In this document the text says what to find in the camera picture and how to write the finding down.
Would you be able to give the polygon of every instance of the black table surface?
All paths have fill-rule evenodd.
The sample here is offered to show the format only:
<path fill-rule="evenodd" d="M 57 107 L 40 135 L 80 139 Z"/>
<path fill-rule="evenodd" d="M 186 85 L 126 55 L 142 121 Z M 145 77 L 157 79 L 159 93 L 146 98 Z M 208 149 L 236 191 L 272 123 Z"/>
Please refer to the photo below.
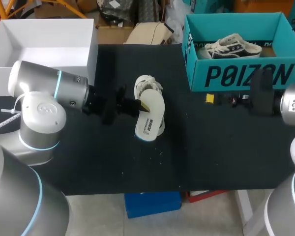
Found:
<path fill-rule="evenodd" d="M 253 117 L 244 108 L 205 104 L 190 91 L 180 45 L 100 45 L 95 84 L 105 92 L 152 75 L 164 88 L 165 132 L 154 142 L 134 135 L 136 119 L 111 126 L 67 111 L 55 157 L 34 167 L 66 195 L 275 188 L 294 170 L 295 127 L 280 117 Z M 0 109 L 15 99 L 0 97 Z M 11 114 L 0 112 L 0 122 Z M 14 121 L 0 133 L 19 128 Z"/>

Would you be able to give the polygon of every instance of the shoelace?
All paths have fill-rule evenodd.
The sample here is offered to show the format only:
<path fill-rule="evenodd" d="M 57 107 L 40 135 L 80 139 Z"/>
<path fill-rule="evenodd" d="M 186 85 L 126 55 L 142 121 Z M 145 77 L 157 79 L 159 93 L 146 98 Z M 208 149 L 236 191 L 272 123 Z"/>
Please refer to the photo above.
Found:
<path fill-rule="evenodd" d="M 160 94 L 162 94 L 163 87 L 161 86 L 159 82 L 155 81 L 155 79 L 151 77 L 145 81 L 138 83 L 137 89 L 138 89 L 138 97 L 140 97 L 141 93 L 146 89 L 153 89 L 158 91 Z"/>
<path fill-rule="evenodd" d="M 225 46 L 221 46 L 218 42 L 206 44 L 205 49 L 207 49 L 211 53 L 213 52 L 220 53 L 220 52 L 225 52 L 230 50 L 229 48 Z"/>

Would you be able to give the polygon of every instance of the slide sandal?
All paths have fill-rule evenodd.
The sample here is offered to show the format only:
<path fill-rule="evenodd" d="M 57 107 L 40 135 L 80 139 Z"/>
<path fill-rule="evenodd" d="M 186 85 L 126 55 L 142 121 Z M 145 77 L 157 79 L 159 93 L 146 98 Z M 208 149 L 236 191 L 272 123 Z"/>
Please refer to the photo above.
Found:
<path fill-rule="evenodd" d="M 154 89 L 162 94 L 162 86 L 159 82 L 155 80 L 154 77 L 150 75 L 142 75 L 140 76 L 134 85 L 134 97 L 135 99 L 140 99 L 141 93 L 146 89 Z M 158 130 L 158 136 L 161 135 L 165 130 L 165 122 L 164 118 L 162 119 L 161 125 Z"/>
<path fill-rule="evenodd" d="M 150 109 L 150 112 L 140 111 L 136 125 L 136 136 L 144 141 L 154 141 L 165 112 L 163 96 L 156 90 L 146 89 L 141 93 L 140 100 Z"/>

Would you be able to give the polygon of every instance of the white cable tie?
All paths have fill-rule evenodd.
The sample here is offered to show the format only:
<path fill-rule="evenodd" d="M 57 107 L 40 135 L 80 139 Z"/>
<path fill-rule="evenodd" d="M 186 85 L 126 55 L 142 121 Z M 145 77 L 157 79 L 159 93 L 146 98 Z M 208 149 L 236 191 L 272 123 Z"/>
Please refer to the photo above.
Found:
<path fill-rule="evenodd" d="M 20 111 L 15 111 L 14 109 L 1 109 L 1 112 L 7 112 L 7 113 L 12 113 L 12 114 L 19 114 L 21 113 Z"/>

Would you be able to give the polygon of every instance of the tiled floor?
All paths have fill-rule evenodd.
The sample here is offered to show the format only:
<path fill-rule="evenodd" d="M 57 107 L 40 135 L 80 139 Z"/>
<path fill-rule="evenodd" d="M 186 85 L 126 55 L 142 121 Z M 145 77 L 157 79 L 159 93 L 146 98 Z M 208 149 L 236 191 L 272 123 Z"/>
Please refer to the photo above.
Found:
<path fill-rule="evenodd" d="M 135 219 L 127 218 L 123 194 L 68 199 L 75 219 L 72 236 L 242 236 L 232 192 Z"/>

